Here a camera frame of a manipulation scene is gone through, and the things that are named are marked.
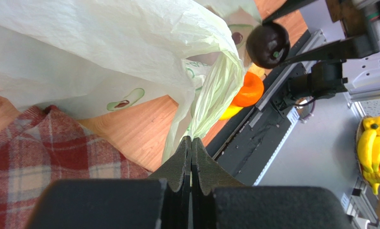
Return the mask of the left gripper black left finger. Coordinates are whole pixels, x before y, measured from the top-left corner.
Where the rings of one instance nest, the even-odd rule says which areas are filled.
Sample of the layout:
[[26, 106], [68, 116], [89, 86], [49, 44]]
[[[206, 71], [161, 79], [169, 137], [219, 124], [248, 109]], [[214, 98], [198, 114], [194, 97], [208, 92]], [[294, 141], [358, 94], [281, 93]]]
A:
[[185, 229], [189, 137], [146, 179], [61, 179], [40, 196], [29, 229]]

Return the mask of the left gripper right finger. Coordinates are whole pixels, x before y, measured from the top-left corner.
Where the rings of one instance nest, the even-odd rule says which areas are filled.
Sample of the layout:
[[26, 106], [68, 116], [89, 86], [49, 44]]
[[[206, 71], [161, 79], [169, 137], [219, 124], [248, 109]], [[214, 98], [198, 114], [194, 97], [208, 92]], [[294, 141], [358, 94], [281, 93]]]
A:
[[246, 186], [206, 152], [191, 146], [193, 226], [196, 229], [350, 229], [349, 216], [328, 189]]

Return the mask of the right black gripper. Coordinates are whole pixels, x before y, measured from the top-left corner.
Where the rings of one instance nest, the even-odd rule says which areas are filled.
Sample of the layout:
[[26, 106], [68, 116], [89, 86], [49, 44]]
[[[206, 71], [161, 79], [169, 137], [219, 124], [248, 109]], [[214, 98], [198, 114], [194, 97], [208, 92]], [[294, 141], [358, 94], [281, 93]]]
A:
[[[315, 1], [287, 0], [262, 24], [273, 22]], [[331, 20], [341, 24], [347, 39], [327, 43], [289, 58], [280, 63], [281, 66], [305, 61], [362, 59], [380, 52], [380, 0], [327, 0], [326, 5]], [[366, 33], [374, 34], [378, 41]]]

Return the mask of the dark fake plum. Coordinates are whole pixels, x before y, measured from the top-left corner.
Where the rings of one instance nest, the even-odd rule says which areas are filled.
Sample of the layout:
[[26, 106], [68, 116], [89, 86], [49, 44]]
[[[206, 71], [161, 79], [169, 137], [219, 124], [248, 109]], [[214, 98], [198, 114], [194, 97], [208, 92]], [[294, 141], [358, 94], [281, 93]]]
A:
[[264, 69], [277, 67], [287, 58], [290, 48], [287, 30], [275, 22], [257, 26], [246, 41], [246, 51], [252, 62]]

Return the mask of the yellow fake banana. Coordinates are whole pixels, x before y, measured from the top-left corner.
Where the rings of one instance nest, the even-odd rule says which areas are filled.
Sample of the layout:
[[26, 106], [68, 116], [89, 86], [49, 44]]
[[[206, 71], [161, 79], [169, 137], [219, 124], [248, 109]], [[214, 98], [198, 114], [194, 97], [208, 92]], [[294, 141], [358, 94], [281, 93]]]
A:
[[221, 115], [219, 120], [227, 120], [238, 114], [243, 107], [235, 106], [233, 104], [229, 105], [225, 112]]

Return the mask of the orange fake fruit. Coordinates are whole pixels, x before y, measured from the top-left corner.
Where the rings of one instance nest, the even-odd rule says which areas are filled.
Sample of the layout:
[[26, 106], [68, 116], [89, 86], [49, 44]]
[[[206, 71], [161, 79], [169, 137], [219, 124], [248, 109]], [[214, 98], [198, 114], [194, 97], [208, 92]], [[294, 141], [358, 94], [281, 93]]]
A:
[[264, 93], [264, 83], [261, 78], [251, 72], [244, 76], [243, 86], [233, 98], [231, 104], [238, 107], [249, 107], [255, 105]]

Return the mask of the white plastic bag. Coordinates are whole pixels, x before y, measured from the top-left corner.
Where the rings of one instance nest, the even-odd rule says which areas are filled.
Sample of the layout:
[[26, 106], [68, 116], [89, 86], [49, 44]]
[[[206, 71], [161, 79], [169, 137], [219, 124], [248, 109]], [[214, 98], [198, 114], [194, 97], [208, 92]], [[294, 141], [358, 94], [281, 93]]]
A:
[[0, 96], [88, 119], [168, 95], [165, 162], [230, 105], [251, 66], [232, 34], [261, 23], [253, 0], [0, 0]]

